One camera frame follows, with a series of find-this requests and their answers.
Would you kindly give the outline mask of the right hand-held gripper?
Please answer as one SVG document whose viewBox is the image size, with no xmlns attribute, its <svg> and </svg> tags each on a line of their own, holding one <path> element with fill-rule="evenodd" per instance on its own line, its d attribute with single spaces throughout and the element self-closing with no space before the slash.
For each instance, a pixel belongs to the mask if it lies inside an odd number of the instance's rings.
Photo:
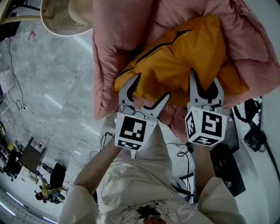
<svg viewBox="0 0 280 224">
<path fill-rule="evenodd" d="M 203 96 L 200 80 L 194 69 L 189 73 L 188 113 L 185 125 L 189 142 L 204 146 L 215 146 L 225 138 L 227 116 L 224 115 L 224 90 L 217 78 Z"/>
</svg>

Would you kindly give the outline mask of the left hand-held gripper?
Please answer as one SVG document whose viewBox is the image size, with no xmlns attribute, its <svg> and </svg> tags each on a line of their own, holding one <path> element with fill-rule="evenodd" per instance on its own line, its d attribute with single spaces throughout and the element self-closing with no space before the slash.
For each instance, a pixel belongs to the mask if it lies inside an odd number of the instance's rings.
<svg viewBox="0 0 280 224">
<path fill-rule="evenodd" d="M 141 73 L 132 76 L 119 91 L 120 111 L 115 123 L 115 146 L 131 151 L 131 158 L 147 144 L 157 123 L 158 116 L 170 99 L 170 92 L 163 94 L 153 106 L 133 107 L 133 93 L 140 81 Z"/>
</svg>

